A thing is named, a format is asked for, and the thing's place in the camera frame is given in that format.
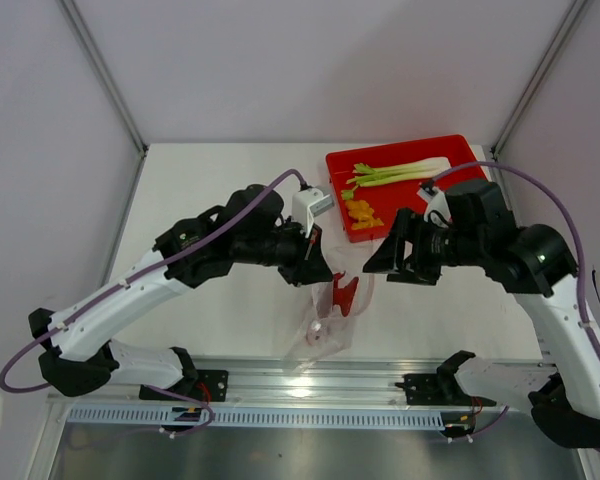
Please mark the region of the red toy lobster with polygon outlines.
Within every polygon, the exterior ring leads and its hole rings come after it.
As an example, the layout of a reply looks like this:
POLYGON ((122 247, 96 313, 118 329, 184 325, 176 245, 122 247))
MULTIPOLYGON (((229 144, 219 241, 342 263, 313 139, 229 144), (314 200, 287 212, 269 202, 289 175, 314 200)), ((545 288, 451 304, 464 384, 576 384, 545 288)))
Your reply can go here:
POLYGON ((357 292, 359 277, 355 276, 346 285, 340 286, 339 282, 344 277, 344 272, 335 273, 333 276, 332 305, 340 309, 340 313, 343 317, 348 317, 357 292))

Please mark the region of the clear pink-dotted zip bag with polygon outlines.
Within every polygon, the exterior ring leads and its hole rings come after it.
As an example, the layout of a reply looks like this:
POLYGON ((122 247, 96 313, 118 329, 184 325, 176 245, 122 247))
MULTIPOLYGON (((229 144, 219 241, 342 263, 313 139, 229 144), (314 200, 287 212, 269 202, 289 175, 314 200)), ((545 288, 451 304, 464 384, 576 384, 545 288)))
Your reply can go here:
POLYGON ((339 282, 346 285, 353 277, 359 284, 348 317, 343 317, 338 307, 332 305, 332 282, 310 287, 310 297, 301 309, 301 318, 293 327, 292 341, 282 359, 283 368, 291 373, 301 373, 322 360, 351 348, 358 319, 372 301, 375 280, 363 272, 363 265, 373 253, 371 242, 348 244, 330 249, 325 254, 327 264, 335 273, 344 272, 339 282))

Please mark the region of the yellow pasta pile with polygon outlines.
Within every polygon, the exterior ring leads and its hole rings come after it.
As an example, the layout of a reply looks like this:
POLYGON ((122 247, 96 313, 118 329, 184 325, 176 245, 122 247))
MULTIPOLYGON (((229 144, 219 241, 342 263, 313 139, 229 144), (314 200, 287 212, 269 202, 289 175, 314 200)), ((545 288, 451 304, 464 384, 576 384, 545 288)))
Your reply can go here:
POLYGON ((346 200, 345 208, 353 230, 365 230, 384 225, 384 222, 375 216, 375 210, 365 200, 346 200))

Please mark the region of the green white celery stalk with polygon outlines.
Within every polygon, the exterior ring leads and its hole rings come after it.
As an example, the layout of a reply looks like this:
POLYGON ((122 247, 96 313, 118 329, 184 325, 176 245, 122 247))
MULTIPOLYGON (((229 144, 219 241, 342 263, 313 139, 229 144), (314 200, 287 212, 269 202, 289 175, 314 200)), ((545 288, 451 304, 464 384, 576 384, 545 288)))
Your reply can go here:
POLYGON ((347 189, 341 191, 343 200, 352 200, 359 188, 375 188, 393 183, 426 180, 451 168, 447 157, 430 157, 415 162, 393 166, 372 167, 364 163, 354 165, 353 177, 346 181, 347 189))

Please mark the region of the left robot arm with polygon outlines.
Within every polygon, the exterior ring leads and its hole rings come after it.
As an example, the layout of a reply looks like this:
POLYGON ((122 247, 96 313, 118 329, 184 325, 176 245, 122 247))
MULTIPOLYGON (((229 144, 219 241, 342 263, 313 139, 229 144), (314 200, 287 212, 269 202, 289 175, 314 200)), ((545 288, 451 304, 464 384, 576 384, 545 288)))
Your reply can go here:
POLYGON ((158 305, 230 273, 236 264, 274 267, 294 287, 329 282, 317 216, 334 205, 317 187, 304 187, 283 217, 284 201, 260 184, 234 192, 226 204, 176 222, 150 251, 115 281, 63 311, 29 316, 44 351, 46 382, 67 397, 108 384, 137 385, 143 400, 189 398, 201 375, 186 349, 151 350, 115 335, 158 305))

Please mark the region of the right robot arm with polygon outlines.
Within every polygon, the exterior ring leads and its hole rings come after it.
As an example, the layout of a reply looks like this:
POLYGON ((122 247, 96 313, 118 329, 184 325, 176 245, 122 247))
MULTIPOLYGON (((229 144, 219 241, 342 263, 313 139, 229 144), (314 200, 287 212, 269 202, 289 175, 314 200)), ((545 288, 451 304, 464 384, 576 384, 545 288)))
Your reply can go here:
POLYGON ((561 447, 600 450, 600 338, 562 235, 544 224, 517 226, 494 182, 427 192, 426 212, 400 209, 364 272, 434 286, 445 267, 479 267, 526 312, 556 367, 531 375, 459 351, 436 370, 438 395, 452 404, 479 397, 512 407, 561 447))

